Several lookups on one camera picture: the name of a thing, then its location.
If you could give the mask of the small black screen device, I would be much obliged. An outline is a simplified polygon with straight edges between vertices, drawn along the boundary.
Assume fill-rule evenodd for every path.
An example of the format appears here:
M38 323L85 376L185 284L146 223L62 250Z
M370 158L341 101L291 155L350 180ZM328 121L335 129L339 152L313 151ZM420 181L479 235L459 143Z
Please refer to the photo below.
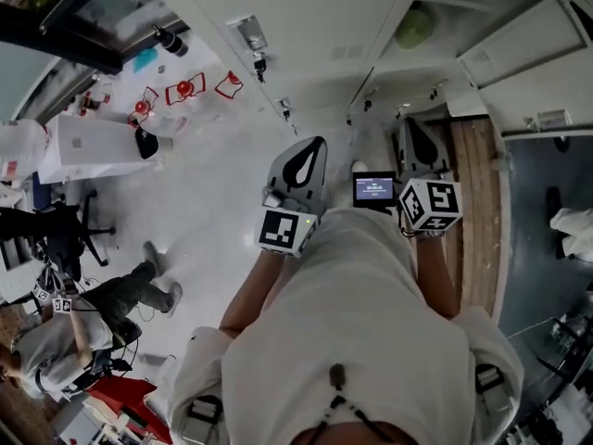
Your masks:
M397 206L395 172L354 172L352 175L353 206L384 212Z

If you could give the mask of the white bin black lid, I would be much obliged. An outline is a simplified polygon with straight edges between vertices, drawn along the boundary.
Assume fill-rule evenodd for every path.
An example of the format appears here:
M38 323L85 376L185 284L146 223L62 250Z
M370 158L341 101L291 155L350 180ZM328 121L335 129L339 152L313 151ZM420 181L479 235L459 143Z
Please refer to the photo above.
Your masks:
M139 155L143 160L151 159L158 153L159 141L157 136L147 132L141 127L137 127L134 131L134 138Z

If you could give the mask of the dark framed window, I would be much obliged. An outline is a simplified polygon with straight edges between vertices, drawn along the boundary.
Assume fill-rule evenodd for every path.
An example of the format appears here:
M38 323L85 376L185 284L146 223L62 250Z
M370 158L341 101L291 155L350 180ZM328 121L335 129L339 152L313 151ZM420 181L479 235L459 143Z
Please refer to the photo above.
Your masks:
M0 42L110 75L187 29L162 0L0 0Z

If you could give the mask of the grey metal cabinet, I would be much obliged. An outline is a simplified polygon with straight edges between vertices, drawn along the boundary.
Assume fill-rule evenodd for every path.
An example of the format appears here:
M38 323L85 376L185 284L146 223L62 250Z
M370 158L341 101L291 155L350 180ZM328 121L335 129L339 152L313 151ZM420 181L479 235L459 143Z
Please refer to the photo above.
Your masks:
M593 130L593 0L162 0L301 127L443 109L504 135ZM427 7L433 34L395 31Z

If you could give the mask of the black office chair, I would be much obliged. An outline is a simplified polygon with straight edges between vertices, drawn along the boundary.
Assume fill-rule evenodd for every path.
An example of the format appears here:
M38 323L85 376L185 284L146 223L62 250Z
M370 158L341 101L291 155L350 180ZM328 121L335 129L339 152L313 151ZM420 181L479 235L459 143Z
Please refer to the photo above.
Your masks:
M58 201L49 210L27 212L14 208L0 208L0 240L15 237L44 240L48 259L57 269L74 281L82 279L81 256L88 248L101 267L109 265L102 259L92 241L94 235L114 235L114 226L92 229L89 226L91 200L97 197L92 190L85 196L83 205L67 205Z

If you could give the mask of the dark blue bin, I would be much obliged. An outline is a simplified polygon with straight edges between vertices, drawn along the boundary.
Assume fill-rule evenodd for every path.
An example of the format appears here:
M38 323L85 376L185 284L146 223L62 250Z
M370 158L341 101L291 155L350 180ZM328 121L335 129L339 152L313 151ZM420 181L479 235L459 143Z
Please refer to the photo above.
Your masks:
M38 172L32 174L32 196L35 210L45 210L52 204L51 185L42 184Z

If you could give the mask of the wooden slatted platform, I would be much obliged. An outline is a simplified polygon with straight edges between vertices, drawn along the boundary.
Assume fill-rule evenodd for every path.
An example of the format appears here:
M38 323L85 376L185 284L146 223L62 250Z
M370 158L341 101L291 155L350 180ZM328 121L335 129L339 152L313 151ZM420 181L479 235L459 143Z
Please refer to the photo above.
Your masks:
M500 281L502 210L497 134L488 117L438 121L433 127L448 149L448 171L424 179L441 179L461 185L463 217L439 236L451 281L461 310L477 305L493 316L504 286ZM416 235L408 240L416 253Z

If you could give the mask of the person's white shirt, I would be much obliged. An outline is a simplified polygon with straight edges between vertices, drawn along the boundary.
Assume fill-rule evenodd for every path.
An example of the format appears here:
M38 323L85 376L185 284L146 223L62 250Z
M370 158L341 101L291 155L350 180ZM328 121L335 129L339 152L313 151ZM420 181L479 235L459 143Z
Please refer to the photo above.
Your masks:
M342 391L329 371L345 366ZM476 393L475 367L505 382ZM395 220L329 210L298 259L284 259L259 318L237 338L193 333L167 421L183 438L191 402L221 399L212 445L496 445L516 415L524 370L479 306L452 319L417 284L417 258Z

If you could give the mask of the teal plastic item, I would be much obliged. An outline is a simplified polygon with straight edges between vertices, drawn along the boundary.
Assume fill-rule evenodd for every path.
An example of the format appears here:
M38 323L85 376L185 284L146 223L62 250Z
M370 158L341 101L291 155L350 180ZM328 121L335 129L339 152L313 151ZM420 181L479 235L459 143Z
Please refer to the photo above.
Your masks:
M132 59L132 73L139 73L157 59L158 51L155 47L143 49Z

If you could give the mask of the large clear water jug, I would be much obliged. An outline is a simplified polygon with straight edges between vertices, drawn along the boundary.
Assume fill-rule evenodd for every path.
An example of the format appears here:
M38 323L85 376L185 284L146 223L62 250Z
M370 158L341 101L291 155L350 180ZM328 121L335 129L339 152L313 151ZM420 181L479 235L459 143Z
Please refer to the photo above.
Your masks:
M37 121L0 122L0 182L23 181L36 172L49 140Z

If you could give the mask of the green item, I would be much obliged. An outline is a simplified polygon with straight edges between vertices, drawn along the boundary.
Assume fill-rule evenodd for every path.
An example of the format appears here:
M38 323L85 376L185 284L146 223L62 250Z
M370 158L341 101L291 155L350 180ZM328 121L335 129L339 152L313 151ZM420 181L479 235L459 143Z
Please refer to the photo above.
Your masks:
M402 49L413 49L434 32L435 18L427 7L410 9L395 31L395 41Z

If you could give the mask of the black bottle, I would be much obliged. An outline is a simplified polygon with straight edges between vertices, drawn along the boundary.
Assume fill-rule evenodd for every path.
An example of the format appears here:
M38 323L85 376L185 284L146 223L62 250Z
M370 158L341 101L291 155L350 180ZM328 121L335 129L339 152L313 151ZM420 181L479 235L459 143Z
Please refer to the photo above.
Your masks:
M155 40L170 54L176 57L183 57L188 52L187 44L176 34L159 27L152 25Z

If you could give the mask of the person's right forearm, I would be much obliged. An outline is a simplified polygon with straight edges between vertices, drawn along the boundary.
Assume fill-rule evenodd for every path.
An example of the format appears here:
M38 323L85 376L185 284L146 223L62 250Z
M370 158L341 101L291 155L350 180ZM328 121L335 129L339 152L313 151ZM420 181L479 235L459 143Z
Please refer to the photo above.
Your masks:
M451 281L439 236L416 240L417 284L427 305L446 319L460 313L461 304Z

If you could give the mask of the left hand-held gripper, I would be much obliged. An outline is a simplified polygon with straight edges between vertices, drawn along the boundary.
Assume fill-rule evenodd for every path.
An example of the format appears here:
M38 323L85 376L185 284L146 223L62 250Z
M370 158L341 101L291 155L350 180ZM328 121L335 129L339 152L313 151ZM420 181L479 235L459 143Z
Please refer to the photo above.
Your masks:
M321 136L300 140L273 161L254 234L257 246L284 256L303 254L326 211L326 162Z

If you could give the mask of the red box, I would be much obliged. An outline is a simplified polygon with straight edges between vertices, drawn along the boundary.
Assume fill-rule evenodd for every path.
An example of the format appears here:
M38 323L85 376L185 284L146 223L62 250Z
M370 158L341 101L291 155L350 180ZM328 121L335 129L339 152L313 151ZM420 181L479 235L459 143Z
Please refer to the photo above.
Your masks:
M127 415L130 419L127 427L139 437L151 434L158 441L172 445L168 425L145 404L145 397L156 390L155 385L144 379L113 375L100 378L86 392L104 402L116 416Z

